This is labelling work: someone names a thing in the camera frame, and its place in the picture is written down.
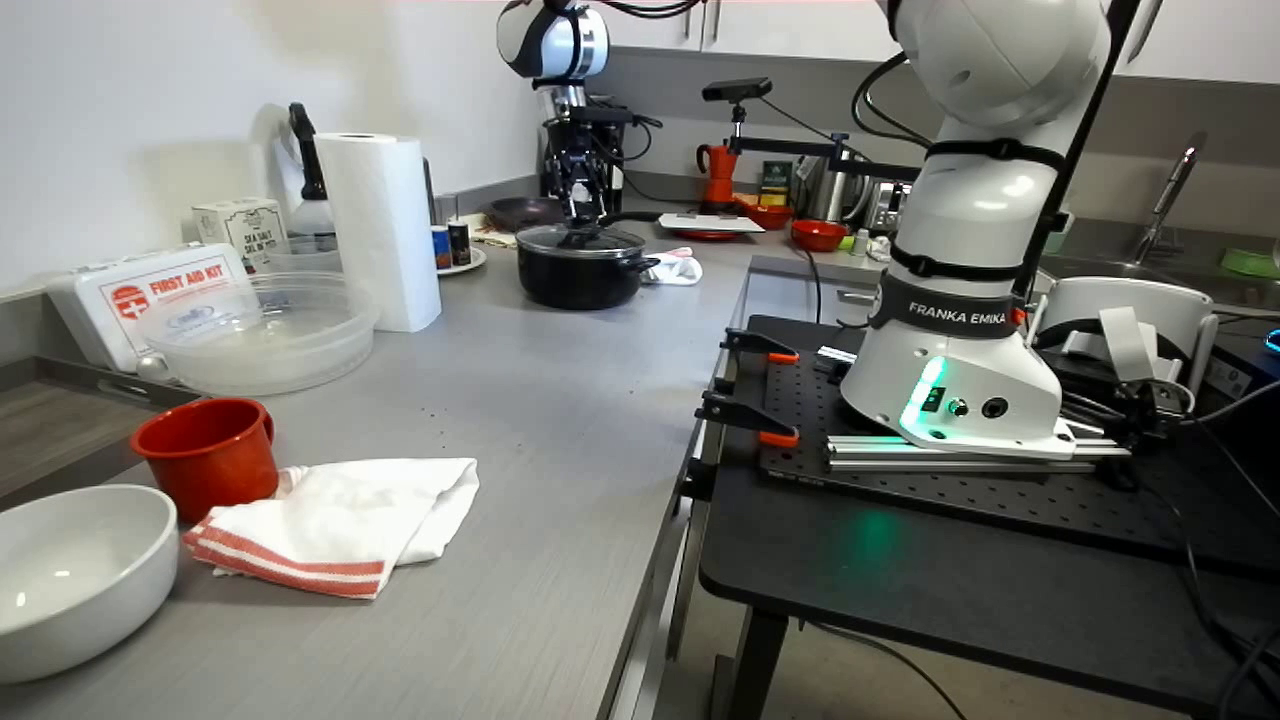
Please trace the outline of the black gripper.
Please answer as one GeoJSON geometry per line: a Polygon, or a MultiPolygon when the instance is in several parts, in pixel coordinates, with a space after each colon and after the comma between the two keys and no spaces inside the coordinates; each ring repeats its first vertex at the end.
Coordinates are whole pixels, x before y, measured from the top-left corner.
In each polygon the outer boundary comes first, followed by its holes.
{"type": "Polygon", "coordinates": [[[539,132],[539,190],[562,217],[609,217],[625,190],[625,118],[617,113],[555,114],[539,132]]]}

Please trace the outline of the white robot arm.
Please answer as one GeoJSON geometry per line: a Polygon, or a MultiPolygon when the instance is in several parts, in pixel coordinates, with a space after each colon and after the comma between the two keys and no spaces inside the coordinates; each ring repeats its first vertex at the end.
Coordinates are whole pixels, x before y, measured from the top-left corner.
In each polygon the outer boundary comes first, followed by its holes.
{"type": "Polygon", "coordinates": [[[838,396],[909,445],[1058,458],[1075,435],[1055,370],[1020,337],[1015,278],[1037,271],[1033,239],[1112,70],[1108,3],[875,3],[944,124],[838,396]]]}

